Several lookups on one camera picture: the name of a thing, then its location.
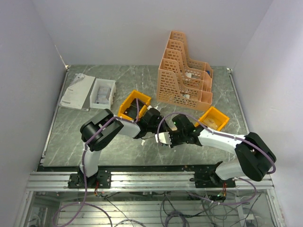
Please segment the yellow bin with black item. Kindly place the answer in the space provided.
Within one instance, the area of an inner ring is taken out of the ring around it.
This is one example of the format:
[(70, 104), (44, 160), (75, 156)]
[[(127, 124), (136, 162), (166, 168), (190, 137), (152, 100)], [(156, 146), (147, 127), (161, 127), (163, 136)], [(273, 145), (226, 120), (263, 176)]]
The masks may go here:
[(126, 100), (120, 105), (118, 116), (127, 120), (140, 119), (148, 110), (151, 97), (138, 90), (133, 90)]

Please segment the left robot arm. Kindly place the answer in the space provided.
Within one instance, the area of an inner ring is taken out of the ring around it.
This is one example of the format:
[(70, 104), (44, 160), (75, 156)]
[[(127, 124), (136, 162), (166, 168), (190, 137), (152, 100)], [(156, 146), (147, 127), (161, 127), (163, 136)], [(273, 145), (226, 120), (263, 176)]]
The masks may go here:
[(91, 188), (96, 184), (98, 161), (103, 150), (113, 138), (120, 134), (132, 139), (141, 139), (147, 133), (157, 133), (163, 119), (156, 108), (151, 108), (142, 117), (127, 120), (115, 116), (110, 110), (102, 110), (80, 128), (84, 151), (78, 171), (79, 185)]

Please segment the white plastic box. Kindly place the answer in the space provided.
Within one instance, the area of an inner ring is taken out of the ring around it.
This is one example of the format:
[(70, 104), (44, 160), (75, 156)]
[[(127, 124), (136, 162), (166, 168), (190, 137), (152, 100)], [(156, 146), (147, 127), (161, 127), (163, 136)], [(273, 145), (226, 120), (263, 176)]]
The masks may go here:
[(109, 79), (95, 79), (89, 100), (90, 108), (111, 109), (116, 93), (116, 81)]

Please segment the yellow bin with boxes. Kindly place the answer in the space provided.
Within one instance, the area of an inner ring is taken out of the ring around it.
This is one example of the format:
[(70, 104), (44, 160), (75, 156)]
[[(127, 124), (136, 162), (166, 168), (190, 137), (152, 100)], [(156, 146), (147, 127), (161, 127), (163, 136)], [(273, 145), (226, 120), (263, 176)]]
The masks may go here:
[(199, 122), (214, 129), (221, 131), (228, 123), (230, 118), (219, 111), (214, 106), (211, 106), (200, 118)]

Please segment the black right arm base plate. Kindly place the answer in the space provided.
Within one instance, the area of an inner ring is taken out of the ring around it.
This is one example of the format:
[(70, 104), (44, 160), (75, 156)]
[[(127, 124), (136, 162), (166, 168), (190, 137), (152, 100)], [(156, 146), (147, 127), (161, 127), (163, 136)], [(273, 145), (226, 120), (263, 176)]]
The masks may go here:
[(189, 181), (194, 182), (196, 188), (234, 188), (236, 186), (232, 179), (222, 180), (213, 170), (195, 172), (194, 177)]

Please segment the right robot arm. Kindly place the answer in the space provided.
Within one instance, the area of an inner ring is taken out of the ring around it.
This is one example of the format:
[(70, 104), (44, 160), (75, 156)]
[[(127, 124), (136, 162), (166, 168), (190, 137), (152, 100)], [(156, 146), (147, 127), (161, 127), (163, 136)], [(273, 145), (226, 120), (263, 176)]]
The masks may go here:
[(220, 161), (216, 164), (214, 172), (208, 178), (214, 187), (221, 186), (230, 178), (242, 176), (260, 182), (265, 175), (275, 171), (276, 156), (254, 132), (234, 135), (216, 131), (201, 123), (193, 124), (185, 114), (175, 116), (173, 123), (176, 130), (167, 130), (159, 134), (162, 143), (171, 147), (184, 143), (208, 146), (235, 156), (232, 161)]

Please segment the peach plastic file organizer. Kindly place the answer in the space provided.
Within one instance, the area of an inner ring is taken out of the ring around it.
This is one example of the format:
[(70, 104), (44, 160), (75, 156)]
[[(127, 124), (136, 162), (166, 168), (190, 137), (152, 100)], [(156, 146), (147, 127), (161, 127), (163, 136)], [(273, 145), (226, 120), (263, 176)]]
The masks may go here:
[(207, 111), (213, 99), (213, 73), (209, 63), (189, 57), (185, 33), (172, 30), (158, 68), (157, 101)]

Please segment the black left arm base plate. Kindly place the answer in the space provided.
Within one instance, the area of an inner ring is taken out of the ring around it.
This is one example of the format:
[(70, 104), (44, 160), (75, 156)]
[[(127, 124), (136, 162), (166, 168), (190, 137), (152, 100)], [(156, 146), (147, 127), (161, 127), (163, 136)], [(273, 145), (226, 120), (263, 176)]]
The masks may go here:
[(68, 188), (85, 189), (84, 179), (87, 181), (87, 188), (109, 189), (111, 186), (111, 173), (107, 170), (99, 169), (94, 175), (86, 177), (79, 169), (76, 174), (70, 174)]

